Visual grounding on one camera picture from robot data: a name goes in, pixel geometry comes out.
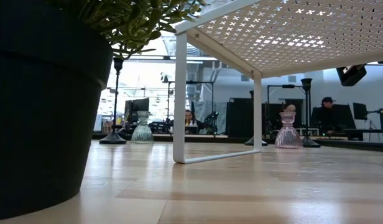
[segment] wooden floor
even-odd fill
[[[186,144],[189,157],[251,150]],[[172,143],[93,141],[75,198],[16,224],[383,224],[383,152],[322,147],[180,165]]]

